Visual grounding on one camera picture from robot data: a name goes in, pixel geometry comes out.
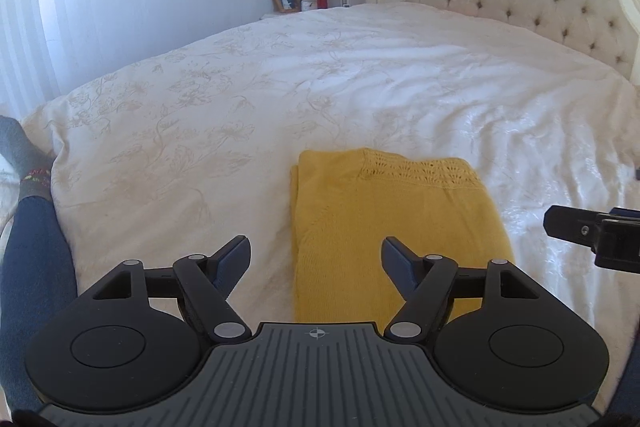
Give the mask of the yellow knitted sweater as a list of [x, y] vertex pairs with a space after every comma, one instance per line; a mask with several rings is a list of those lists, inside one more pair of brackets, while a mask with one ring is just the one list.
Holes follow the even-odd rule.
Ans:
[[496, 205], [461, 158], [305, 150], [291, 170], [291, 217], [299, 323], [384, 329], [404, 303], [382, 268], [387, 237], [465, 268], [514, 259]]

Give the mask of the white floral bedspread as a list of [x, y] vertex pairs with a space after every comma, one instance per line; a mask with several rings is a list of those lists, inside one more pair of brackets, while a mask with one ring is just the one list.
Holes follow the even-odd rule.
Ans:
[[285, 15], [102, 76], [25, 126], [53, 150], [53, 195], [80, 287], [114, 265], [169, 265], [244, 234], [233, 304], [292, 313], [288, 175], [304, 150], [459, 157], [518, 265], [623, 346], [637, 277], [597, 269], [544, 210], [636, 207], [639, 93], [612, 67], [523, 28], [424, 5]]

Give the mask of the blue jeans left leg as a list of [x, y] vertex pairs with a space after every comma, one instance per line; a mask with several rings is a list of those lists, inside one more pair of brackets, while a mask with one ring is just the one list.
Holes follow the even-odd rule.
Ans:
[[40, 408], [25, 369], [26, 348], [76, 297], [73, 256], [53, 202], [22, 199], [1, 262], [1, 387], [11, 411]]

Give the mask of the wooden picture frame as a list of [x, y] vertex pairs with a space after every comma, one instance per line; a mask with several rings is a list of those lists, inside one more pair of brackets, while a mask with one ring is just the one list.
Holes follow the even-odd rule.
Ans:
[[296, 13], [300, 11], [299, 0], [272, 0], [278, 13]]

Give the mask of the small alarm clock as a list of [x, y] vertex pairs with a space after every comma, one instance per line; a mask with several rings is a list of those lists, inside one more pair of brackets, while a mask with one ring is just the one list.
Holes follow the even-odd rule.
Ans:
[[302, 12], [318, 9], [317, 0], [300, 0], [300, 10]]

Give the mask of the grey sock foot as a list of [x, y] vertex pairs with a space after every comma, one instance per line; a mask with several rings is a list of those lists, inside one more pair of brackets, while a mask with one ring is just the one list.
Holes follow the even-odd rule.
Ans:
[[1, 117], [1, 156], [20, 178], [18, 199], [41, 197], [52, 200], [51, 172], [54, 159], [28, 139], [14, 118]]

